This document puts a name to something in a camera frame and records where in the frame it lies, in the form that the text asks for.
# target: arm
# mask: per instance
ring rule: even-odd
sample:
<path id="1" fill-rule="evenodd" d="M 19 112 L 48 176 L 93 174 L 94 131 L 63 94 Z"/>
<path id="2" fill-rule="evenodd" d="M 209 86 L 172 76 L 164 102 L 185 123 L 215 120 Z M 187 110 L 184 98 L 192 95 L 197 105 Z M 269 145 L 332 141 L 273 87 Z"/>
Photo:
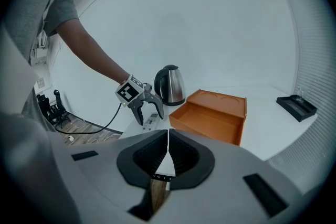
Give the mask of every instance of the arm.
<path id="1" fill-rule="evenodd" d="M 113 61 L 86 32 L 78 19 L 68 20 L 56 28 L 71 51 L 88 67 L 122 83 L 129 74 Z"/>

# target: orange box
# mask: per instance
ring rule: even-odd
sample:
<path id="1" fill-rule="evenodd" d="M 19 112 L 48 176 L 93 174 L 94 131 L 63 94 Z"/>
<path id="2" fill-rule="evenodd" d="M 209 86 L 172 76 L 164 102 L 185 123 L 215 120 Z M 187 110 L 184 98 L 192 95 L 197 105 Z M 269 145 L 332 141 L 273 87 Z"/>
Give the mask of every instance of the orange box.
<path id="1" fill-rule="evenodd" d="M 198 90 L 169 120 L 175 129 L 239 146 L 246 115 L 246 98 Z"/>

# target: stainless steel kettle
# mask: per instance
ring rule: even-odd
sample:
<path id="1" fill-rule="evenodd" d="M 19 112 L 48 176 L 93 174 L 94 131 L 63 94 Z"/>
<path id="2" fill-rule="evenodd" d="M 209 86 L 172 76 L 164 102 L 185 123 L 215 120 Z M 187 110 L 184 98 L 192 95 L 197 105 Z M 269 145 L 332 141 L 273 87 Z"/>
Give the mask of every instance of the stainless steel kettle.
<path id="1" fill-rule="evenodd" d="M 155 76 L 154 90 L 165 105 L 179 105 L 185 101 L 184 83 L 179 68 L 165 66 Z"/>

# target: kettle handle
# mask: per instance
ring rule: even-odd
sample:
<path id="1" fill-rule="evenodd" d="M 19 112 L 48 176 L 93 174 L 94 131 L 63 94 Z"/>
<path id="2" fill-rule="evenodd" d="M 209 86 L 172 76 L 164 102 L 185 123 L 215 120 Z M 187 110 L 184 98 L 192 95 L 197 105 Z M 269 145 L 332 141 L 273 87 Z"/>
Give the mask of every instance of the kettle handle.
<path id="1" fill-rule="evenodd" d="M 160 97 L 161 97 L 161 90 L 160 90 L 161 80 L 165 75 L 168 74 L 168 72 L 169 72 L 168 69 L 163 68 L 156 74 L 155 79 L 154 79 L 154 91 Z"/>

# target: white platform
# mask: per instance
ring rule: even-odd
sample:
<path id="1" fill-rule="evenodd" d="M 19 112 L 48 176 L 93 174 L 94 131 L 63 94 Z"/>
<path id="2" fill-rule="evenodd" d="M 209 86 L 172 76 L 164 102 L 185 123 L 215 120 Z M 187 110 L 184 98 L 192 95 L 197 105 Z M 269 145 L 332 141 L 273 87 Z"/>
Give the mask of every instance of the white platform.
<path id="1" fill-rule="evenodd" d="M 197 90 L 196 88 L 186 89 L 186 96 Z M 276 103 L 278 97 L 288 95 L 271 86 L 202 88 L 202 90 L 247 98 L 247 118 L 240 146 L 263 161 L 273 157 L 292 144 L 317 118 L 317 114 L 315 114 L 302 122 L 298 122 Z M 164 106 L 165 115 L 164 119 L 157 125 L 158 130 L 172 128 L 169 122 L 169 114 L 179 107 L 180 105 Z M 153 112 L 156 112 L 154 105 L 144 104 L 142 107 L 144 121 Z M 133 119 L 120 138 L 134 136 L 142 132 L 144 132 L 142 126 L 138 125 L 136 120 Z M 172 171 L 174 171 L 172 162 L 168 162 L 165 158 L 157 171 L 171 175 Z"/>

